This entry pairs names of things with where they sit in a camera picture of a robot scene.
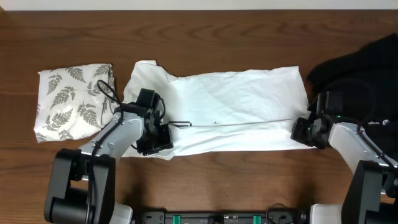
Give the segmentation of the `white printed t-shirt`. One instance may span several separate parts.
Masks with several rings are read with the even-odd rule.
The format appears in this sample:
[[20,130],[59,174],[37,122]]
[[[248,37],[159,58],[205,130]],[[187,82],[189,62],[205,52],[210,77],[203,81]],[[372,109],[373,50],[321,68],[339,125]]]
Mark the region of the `white printed t-shirt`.
[[143,88],[161,96],[164,122],[183,122],[171,127],[173,148],[156,153],[159,159],[304,148],[290,137],[296,119],[308,116],[296,66],[175,77],[156,61],[142,60],[134,66],[124,101],[135,101]]

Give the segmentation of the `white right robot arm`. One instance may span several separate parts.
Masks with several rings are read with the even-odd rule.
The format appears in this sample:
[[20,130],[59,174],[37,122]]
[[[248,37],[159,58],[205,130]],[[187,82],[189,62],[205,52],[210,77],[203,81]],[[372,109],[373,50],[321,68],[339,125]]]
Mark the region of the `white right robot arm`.
[[357,122],[341,116],[298,118],[291,139],[336,149],[353,173],[342,204],[314,204],[300,217],[302,223],[397,223],[397,202],[381,202],[382,195],[397,200],[397,161],[382,152]]

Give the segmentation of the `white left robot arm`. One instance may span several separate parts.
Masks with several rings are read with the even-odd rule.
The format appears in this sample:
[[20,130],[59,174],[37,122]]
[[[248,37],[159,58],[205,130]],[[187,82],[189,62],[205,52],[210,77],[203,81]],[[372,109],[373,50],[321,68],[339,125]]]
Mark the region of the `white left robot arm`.
[[79,149],[53,161],[44,218],[49,223],[131,223],[132,208],[115,201],[116,163],[129,147],[148,156],[172,148],[157,103],[123,103],[111,122]]

